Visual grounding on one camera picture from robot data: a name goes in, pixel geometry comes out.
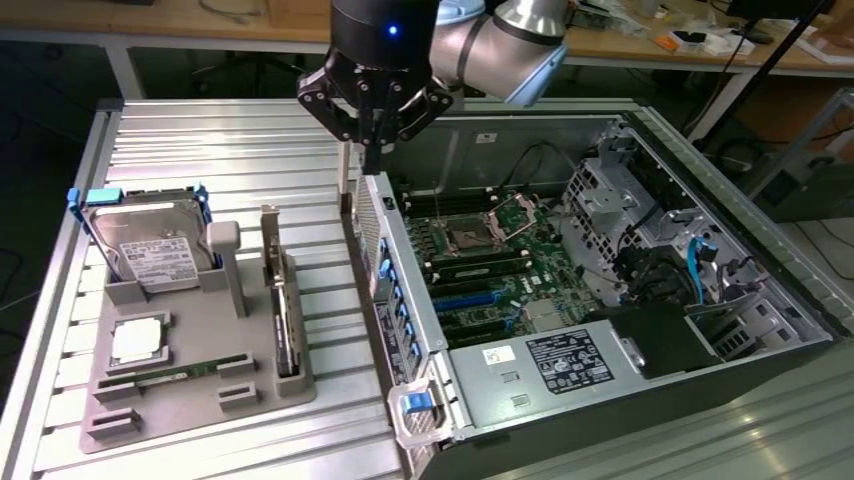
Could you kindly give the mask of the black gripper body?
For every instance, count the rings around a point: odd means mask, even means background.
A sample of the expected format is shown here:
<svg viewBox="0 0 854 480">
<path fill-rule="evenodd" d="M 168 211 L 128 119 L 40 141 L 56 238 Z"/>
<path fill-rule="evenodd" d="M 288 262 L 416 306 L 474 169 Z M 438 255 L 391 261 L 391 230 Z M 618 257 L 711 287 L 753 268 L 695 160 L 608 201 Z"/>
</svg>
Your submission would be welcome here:
<svg viewBox="0 0 854 480">
<path fill-rule="evenodd" d="M 330 73 L 354 75 L 362 66 L 431 75 L 438 9 L 438 1 L 332 1 Z"/>
</svg>

